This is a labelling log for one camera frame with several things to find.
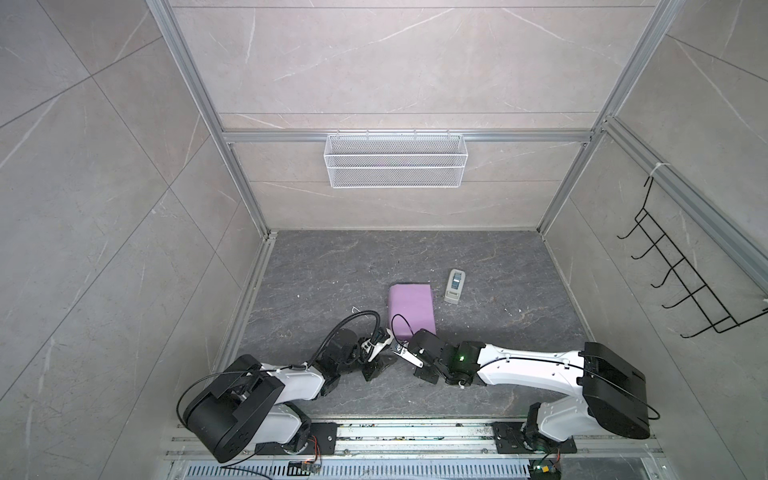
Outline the pink wrapping paper sheet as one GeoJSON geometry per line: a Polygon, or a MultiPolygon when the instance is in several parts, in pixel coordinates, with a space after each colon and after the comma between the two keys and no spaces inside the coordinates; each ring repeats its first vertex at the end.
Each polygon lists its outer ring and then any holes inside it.
{"type": "Polygon", "coordinates": [[[432,291],[429,284],[396,284],[388,294],[390,329],[409,340],[421,329],[436,334],[432,291]]]}

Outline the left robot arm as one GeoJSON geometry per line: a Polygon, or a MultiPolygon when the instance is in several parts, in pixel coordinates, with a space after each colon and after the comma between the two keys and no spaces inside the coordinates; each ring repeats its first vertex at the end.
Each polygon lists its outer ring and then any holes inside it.
{"type": "Polygon", "coordinates": [[[394,340],[383,327],[370,337],[341,328],[310,363],[299,366],[263,364],[243,354],[224,371],[198,381],[209,385],[186,407],[176,408],[178,420],[220,463],[251,444],[300,453],[310,441],[311,420],[296,403],[329,395],[345,374],[376,378],[394,362],[383,354],[394,340]]]}

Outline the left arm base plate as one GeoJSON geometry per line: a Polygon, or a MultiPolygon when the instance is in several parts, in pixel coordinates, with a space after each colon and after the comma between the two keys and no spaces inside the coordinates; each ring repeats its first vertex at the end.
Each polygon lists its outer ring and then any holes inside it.
{"type": "Polygon", "coordinates": [[[303,426],[287,444],[254,443],[253,449],[258,455],[315,455],[319,447],[320,456],[332,455],[335,452],[339,425],[332,422],[312,423],[303,426]]]}

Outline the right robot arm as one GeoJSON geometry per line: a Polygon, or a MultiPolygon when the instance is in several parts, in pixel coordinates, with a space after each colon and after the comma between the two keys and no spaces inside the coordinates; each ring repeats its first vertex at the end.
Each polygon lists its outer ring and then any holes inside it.
{"type": "Polygon", "coordinates": [[[582,349],[535,352],[464,341],[449,344],[421,329],[393,351],[416,367],[414,375],[432,384],[442,379],[461,388],[516,385],[560,393],[535,402],[518,437],[529,451],[551,451],[572,437],[601,430],[645,440],[660,414],[647,404],[646,378],[610,348],[586,342],[582,349]]]}

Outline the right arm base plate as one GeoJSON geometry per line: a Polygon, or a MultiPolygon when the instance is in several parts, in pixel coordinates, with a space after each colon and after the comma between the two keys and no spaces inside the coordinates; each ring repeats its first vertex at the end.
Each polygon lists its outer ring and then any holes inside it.
{"type": "Polygon", "coordinates": [[[499,454],[575,454],[577,447],[570,438],[564,442],[551,440],[537,431],[527,431],[524,422],[492,422],[492,437],[499,454]]]}

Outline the grey tape dispenser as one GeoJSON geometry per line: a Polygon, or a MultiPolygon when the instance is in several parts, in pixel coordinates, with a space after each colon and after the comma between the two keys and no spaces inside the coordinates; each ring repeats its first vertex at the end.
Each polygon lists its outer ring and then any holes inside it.
{"type": "Polygon", "coordinates": [[[458,304],[466,282],[466,273],[463,270],[452,269],[446,285],[444,300],[450,304],[458,304]]]}

